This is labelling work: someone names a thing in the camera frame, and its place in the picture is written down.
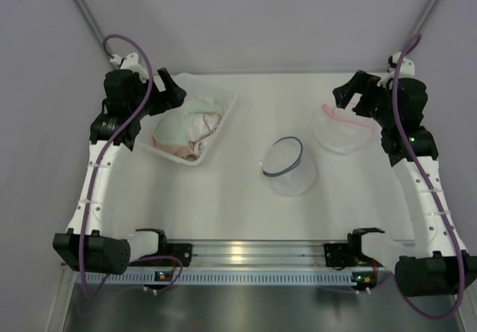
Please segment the black bracket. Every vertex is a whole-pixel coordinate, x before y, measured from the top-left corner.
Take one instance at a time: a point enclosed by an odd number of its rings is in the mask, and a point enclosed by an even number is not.
[[[185,243],[170,243],[168,242],[167,247],[161,249],[160,252],[156,254],[148,255],[149,257],[153,256],[173,256],[180,260],[184,267],[189,267],[192,261],[192,244]],[[142,261],[138,263],[131,263],[130,266],[161,266],[169,267],[174,266],[173,260],[152,260],[152,261]]]
[[[114,140],[115,145],[124,143],[132,150],[134,139],[141,130],[140,121],[143,116],[155,115],[166,112],[171,108],[182,105],[187,96],[185,90],[180,88],[169,75],[167,69],[157,71],[165,90],[160,92],[152,82],[151,95],[141,113],[122,131]],[[115,69],[106,74],[104,79],[104,91],[106,98],[101,105],[101,113],[91,124],[89,141],[96,144],[97,141],[108,140],[141,104],[148,83],[142,83],[137,72],[129,69]]]
[[[55,234],[54,250],[74,271],[80,270],[80,236],[72,229],[66,234]],[[130,246],[125,239],[102,237],[98,231],[84,237],[84,266],[88,272],[120,275],[129,265]]]
[[[346,243],[324,244],[326,267],[342,270],[357,266],[350,247]]]
[[[336,107],[345,108],[355,93],[361,98],[353,108],[357,116],[373,118],[381,126],[381,146],[391,166],[402,159],[411,161],[394,119],[392,89],[378,85],[380,77],[357,71],[349,82],[333,90]],[[400,78],[397,84],[400,121],[418,157],[430,156],[436,160],[439,152],[431,132],[421,126],[428,95],[426,85],[414,78]]]
[[[477,278],[477,257],[461,251],[464,261],[464,288]],[[396,283],[404,296],[455,295],[459,275],[456,256],[435,255],[416,259],[402,256],[396,264]]]
[[[363,255],[361,250],[361,237],[368,233],[384,234],[385,232],[379,228],[359,228],[354,229],[351,234],[348,234],[348,246],[350,247],[351,253],[363,261],[371,261],[369,257]]]

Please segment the clear plastic container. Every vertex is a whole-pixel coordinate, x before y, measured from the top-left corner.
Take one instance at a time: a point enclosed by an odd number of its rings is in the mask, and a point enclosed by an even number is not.
[[[373,119],[357,116],[351,109],[342,110],[324,104],[313,115],[311,129],[323,147],[349,154],[373,137],[375,125]]]
[[[303,194],[315,182],[316,167],[296,137],[278,140],[262,162],[263,175],[280,195]]]
[[[188,73],[181,73],[175,76],[174,81],[177,83],[179,87],[183,88],[187,92],[186,99],[191,97],[194,97],[194,98],[212,97],[224,109],[224,115],[222,116],[222,119],[220,123],[218,124],[217,129],[212,134],[212,136],[210,136],[210,139],[207,145],[204,147],[202,154],[197,160],[189,161],[186,159],[176,157],[175,155],[169,154],[154,146],[153,139],[152,139],[153,132],[156,129],[157,124],[167,114],[167,112],[157,114],[155,116],[145,116],[141,120],[141,131],[136,137],[136,141],[134,142],[134,145],[135,145],[135,148],[140,147],[140,148],[146,149],[148,151],[151,151],[154,154],[157,154],[160,157],[172,160],[176,163],[185,164],[187,166],[198,166],[205,159],[205,157],[207,156],[207,152],[214,145],[215,139],[220,134],[223,126],[228,121],[230,112],[236,103],[237,95],[233,92],[230,92],[229,90],[225,90],[223,88],[208,84],[207,82],[202,81],[198,76],[190,75]]]

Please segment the clear plastic bowl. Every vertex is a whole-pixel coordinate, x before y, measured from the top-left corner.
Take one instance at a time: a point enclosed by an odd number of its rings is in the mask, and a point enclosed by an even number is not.
[[[313,115],[311,129],[323,147],[349,154],[373,137],[375,125],[373,119],[357,116],[351,109],[342,110],[324,104]]]
[[[316,167],[296,137],[278,140],[262,163],[263,175],[280,195],[300,195],[315,182]]]

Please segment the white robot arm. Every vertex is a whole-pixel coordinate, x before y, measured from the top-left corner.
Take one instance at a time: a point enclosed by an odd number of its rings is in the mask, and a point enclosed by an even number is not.
[[[113,144],[107,147],[101,162],[96,164],[108,139],[142,102],[148,85],[148,72],[139,64],[137,53],[129,54],[124,59],[113,55],[111,62],[118,69],[108,72],[104,80],[107,98],[103,100],[101,114],[90,128],[89,164],[80,199],[66,232],[55,234],[53,246],[72,269],[78,270],[81,225],[88,206],[89,218],[83,244],[85,270],[120,275],[140,257],[158,252],[171,254],[173,247],[167,243],[161,230],[137,229],[136,226],[124,226],[124,222],[120,222],[120,230],[126,233],[118,236],[114,205],[121,176],[130,159],[136,135],[141,129],[139,121],[146,114],[154,115],[179,107],[186,97],[186,92],[174,83],[166,69],[158,70],[165,89],[159,92],[153,83],[151,95],[143,111],[116,137]],[[94,189],[88,198],[94,170]]]
[[[362,96],[353,111],[375,119],[382,128],[381,143],[401,183],[414,229],[414,248],[395,242],[378,228],[355,229],[348,234],[347,251],[360,261],[375,260],[396,275],[401,292],[408,296],[455,294],[458,290],[458,258],[462,254],[465,286],[477,277],[477,257],[471,257],[457,234],[440,184],[438,152],[433,136],[420,123],[427,102],[426,85],[414,78],[414,63],[404,58],[399,82],[394,68],[401,53],[389,58],[383,78],[358,71],[345,85],[333,90],[336,105],[345,108],[355,93]],[[432,190],[412,160],[397,128],[391,96],[397,84],[399,120],[419,163],[432,182]],[[436,206],[437,194],[443,211]],[[442,215],[450,223],[458,249],[448,236]]]

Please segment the white plastic tray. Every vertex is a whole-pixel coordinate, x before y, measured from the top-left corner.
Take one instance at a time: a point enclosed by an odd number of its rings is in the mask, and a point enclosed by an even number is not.
[[[159,155],[162,158],[172,160],[176,163],[185,164],[187,166],[198,166],[207,156],[207,152],[214,145],[214,141],[217,139],[217,136],[220,134],[222,127],[226,125],[230,112],[233,109],[233,106],[236,103],[237,95],[234,92],[225,90],[223,88],[214,86],[213,84],[208,84],[207,82],[202,81],[199,77],[190,75],[188,73],[181,73],[174,77],[174,81],[179,87],[183,88],[187,92],[188,98],[209,98],[213,97],[216,102],[225,109],[225,113],[222,117],[222,120],[218,124],[217,129],[212,134],[209,139],[209,142],[204,147],[202,154],[197,160],[190,161],[185,160],[179,157],[176,157],[172,154],[169,154],[165,151],[157,149],[153,145],[152,135],[154,129],[156,129],[157,124],[162,118],[164,118],[168,112],[157,114],[155,116],[145,116],[141,120],[141,131],[139,132],[134,145],[136,147],[144,148],[148,151],[151,151],[154,154]]]

